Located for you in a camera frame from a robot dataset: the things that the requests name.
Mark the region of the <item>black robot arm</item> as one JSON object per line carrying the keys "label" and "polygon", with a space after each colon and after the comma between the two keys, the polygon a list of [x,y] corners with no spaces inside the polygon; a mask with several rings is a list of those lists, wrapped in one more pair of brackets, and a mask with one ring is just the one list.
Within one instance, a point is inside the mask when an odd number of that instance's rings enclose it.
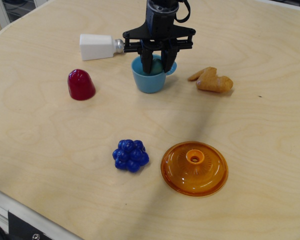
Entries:
{"label": "black robot arm", "polygon": [[137,52],[140,55],[143,72],[149,74],[153,64],[153,52],[161,52],[163,71],[171,70],[180,50],[193,47],[193,28],[175,25],[184,23],[191,15],[187,0],[148,0],[145,22],[134,29],[125,31],[125,53]]}

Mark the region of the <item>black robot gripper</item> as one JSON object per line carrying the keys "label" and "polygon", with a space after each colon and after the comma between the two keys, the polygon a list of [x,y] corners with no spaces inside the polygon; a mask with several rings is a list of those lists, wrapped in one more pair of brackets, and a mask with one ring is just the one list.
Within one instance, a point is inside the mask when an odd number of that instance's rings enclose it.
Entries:
{"label": "black robot gripper", "polygon": [[147,8],[145,22],[134,29],[125,31],[125,53],[141,53],[142,70],[150,74],[153,61],[153,51],[161,51],[163,71],[169,72],[175,62],[178,50],[192,47],[192,37],[196,34],[193,28],[175,25],[178,9]]}

